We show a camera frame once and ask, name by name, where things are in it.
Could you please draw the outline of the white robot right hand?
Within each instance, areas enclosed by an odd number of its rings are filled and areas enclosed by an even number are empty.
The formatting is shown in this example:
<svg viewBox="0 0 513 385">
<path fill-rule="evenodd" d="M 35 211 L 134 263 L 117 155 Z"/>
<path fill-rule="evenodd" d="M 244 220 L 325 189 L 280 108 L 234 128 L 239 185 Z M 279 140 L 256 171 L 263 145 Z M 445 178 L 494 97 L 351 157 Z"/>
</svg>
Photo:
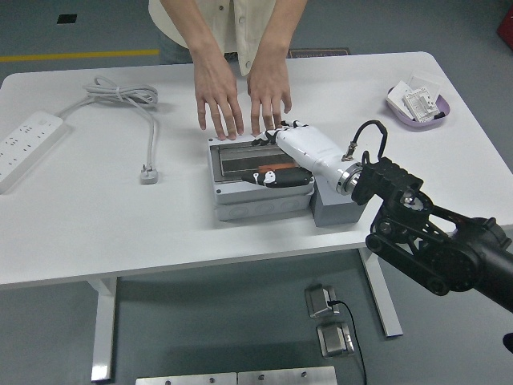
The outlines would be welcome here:
<svg viewBox="0 0 513 385">
<path fill-rule="evenodd" d="M 324 177 L 328 185 L 341 195 L 354 189 L 361 165 L 344 160 L 343 151 L 328 136 L 314 126 L 286 122 L 282 128 L 266 131 L 255 138 L 252 146 L 275 144 L 295 162 L 294 167 L 269 165 L 245 172 L 241 179 L 266 188 L 292 188 L 307 185 L 314 176 Z"/>
</svg>

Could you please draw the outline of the person's left hand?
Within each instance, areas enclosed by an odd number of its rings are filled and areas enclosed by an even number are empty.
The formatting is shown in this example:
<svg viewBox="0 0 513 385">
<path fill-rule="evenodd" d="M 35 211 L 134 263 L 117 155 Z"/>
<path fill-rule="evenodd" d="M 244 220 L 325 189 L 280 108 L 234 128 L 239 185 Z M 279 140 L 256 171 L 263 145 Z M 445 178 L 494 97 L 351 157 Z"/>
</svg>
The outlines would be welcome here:
<svg viewBox="0 0 513 385">
<path fill-rule="evenodd" d="M 255 61 L 248 79 L 248 95 L 251 100 L 250 122 L 252 134 L 273 130 L 281 126 L 282 115 L 292 108 L 289 74 L 286 61 L 276 59 Z"/>
</svg>

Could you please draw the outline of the person's right hand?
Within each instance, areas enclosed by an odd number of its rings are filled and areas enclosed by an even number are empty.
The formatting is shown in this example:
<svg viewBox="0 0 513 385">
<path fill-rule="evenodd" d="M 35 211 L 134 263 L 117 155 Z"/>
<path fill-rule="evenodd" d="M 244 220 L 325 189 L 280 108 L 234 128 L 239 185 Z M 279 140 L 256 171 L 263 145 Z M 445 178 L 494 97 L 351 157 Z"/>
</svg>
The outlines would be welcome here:
<svg viewBox="0 0 513 385">
<path fill-rule="evenodd" d="M 194 82 L 200 128 L 207 128 L 209 114 L 219 140 L 234 140 L 244 132 L 237 98 L 236 78 L 223 56 L 196 58 Z"/>
</svg>

